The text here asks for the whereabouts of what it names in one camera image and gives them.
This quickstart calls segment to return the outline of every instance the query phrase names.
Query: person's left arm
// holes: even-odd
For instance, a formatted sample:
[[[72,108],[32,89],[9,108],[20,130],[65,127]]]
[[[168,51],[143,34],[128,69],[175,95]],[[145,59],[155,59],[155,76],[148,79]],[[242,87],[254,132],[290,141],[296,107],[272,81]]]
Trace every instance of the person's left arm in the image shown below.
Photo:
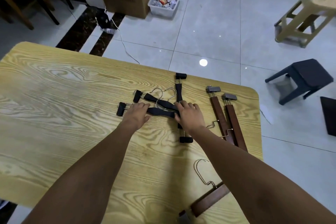
[[[23,224],[100,224],[128,143],[149,120],[148,107],[133,104],[111,134],[61,175]]]

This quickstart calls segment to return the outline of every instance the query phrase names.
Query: table top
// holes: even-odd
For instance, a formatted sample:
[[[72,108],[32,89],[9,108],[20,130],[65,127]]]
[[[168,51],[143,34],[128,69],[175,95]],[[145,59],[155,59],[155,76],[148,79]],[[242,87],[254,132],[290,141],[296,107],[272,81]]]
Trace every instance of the table top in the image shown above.
[[[174,75],[39,44],[17,44],[0,62],[0,198],[36,205],[65,170],[116,128],[122,120],[116,116],[118,102],[132,103],[135,89],[174,87]],[[220,86],[222,94],[237,95],[233,105],[248,151],[263,159],[255,90],[191,75],[182,85],[183,99],[199,104],[207,125],[216,118],[205,87]],[[172,94],[165,91],[164,99]],[[220,135],[219,127],[213,132]],[[161,116],[152,117],[133,135],[103,223],[171,224],[212,188],[194,171],[194,162],[207,158],[203,150],[195,141],[180,144],[178,137],[176,121]],[[205,180],[221,181],[210,163],[200,162],[198,169]],[[194,223],[248,222],[230,193]]]

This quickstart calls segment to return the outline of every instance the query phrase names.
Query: beige stool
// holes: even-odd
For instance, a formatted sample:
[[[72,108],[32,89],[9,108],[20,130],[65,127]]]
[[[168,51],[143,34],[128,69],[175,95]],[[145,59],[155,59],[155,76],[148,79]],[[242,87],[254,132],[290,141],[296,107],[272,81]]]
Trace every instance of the beige stool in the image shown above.
[[[303,9],[298,14],[293,14],[295,9],[300,5]],[[275,27],[279,27],[279,33],[275,37],[275,41],[280,43],[291,37],[300,39],[300,47],[306,48],[307,44],[328,24],[336,14],[336,0],[299,0],[277,23]],[[315,28],[315,20],[320,16],[325,19],[320,26]],[[311,34],[304,33],[310,27]]]

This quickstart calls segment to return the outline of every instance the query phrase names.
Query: plastic bin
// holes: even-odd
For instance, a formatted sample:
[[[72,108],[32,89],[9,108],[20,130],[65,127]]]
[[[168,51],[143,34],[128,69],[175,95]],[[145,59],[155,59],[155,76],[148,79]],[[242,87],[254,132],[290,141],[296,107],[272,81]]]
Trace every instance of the plastic bin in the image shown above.
[[[168,9],[168,8],[163,8],[163,7],[158,7],[158,6],[154,6],[153,4],[154,0],[149,0],[148,2],[148,6],[150,7],[150,11],[152,12],[152,14],[154,15],[159,15],[159,16],[164,16],[167,18],[173,18],[175,11],[177,10],[177,7],[179,6],[180,0],[177,0],[177,3],[174,7],[174,9]]]

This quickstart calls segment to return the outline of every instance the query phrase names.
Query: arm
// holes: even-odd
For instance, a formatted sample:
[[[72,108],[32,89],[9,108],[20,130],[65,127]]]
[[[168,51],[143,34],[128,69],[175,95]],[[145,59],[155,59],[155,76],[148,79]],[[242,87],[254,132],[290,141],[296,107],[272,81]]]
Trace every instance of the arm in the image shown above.
[[[111,134],[61,175],[23,224],[100,224],[128,143],[149,120],[148,107],[133,104]]]
[[[175,119],[202,147],[250,223],[336,223],[336,216],[286,176],[213,134],[197,104],[175,103]]]

